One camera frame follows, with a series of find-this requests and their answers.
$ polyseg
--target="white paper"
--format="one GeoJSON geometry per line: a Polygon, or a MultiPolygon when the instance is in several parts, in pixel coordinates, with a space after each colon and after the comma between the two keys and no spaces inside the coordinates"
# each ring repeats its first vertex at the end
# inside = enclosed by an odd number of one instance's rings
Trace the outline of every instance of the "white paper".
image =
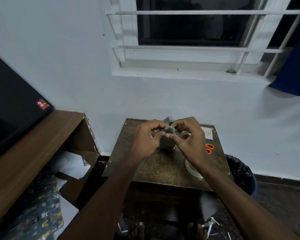
{"type": "Polygon", "coordinates": [[[56,187],[58,188],[58,190],[60,190],[62,188],[62,186],[65,185],[65,183],[67,182],[67,180],[63,180],[61,178],[56,178],[56,187]]]}
{"type": "Polygon", "coordinates": [[[64,197],[59,196],[60,198],[60,209],[63,219],[63,227],[53,233],[54,240],[57,240],[59,235],[63,233],[66,227],[70,224],[72,219],[76,216],[79,210],[74,207],[69,201],[67,201],[64,197]]]}
{"type": "Polygon", "coordinates": [[[76,179],[84,177],[91,167],[90,165],[84,166],[80,155],[62,150],[58,150],[53,158],[53,162],[49,165],[53,169],[76,179]]]}
{"type": "Polygon", "coordinates": [[[201,127],[201,129],[204,131],[204,134],[206,135],[206,139],[213,140],[212,128],[201,127]]]}

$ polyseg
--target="blue curtain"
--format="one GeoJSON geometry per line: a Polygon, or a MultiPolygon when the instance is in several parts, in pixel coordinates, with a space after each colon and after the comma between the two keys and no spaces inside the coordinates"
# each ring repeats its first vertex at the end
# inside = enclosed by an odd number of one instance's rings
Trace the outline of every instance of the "blue curtain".
{"type": "Polygon", "coordinates": [[[297,44],[278,74],[269,85],[272,88],[300,96],[300,29],[297,33],[297,44]]]}

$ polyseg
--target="small sticker on wall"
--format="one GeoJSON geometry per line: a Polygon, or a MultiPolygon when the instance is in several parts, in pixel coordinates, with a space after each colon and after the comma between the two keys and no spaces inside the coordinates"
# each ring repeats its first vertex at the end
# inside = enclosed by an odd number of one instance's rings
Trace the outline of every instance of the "small sticker on wall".
{"type": "Polygon", "coordinates": [[[49,107],[49,104],[46,103],[43,99],[40,99],[37,101],[37,105],[42,109],[45,110],[46,108],[49,107]]]}

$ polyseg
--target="person's right hand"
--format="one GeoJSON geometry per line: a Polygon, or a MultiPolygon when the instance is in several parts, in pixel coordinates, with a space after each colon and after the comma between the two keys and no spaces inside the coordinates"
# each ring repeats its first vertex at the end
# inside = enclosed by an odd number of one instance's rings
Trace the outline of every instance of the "person's right hand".
{"type": "Polygon", "coordinates": [[[174,121],[172,124],[178,131],[188,131],[191,135],[186,139],[181,139],[174,134],[165,136],[174,141],[184,157],[197,169],[200,165],[207,165],[208,152],[206,148],[206,138],[195,117],[189,117],[174,121]]]}

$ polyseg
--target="person's left hand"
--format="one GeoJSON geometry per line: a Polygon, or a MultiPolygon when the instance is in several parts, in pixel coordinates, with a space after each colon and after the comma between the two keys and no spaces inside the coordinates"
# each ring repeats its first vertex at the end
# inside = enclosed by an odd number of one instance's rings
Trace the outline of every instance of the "person's left hand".
{"type": "Polygon", "coordinates": [[[159,146],[161,137],[166,134],[166,132],[160,131],[152,137],[151,131],[165,127],[169,127],[169,125],[160,120],[150,120],[138,125],[131,153],[140,159],[150,156],[159,146]]]}

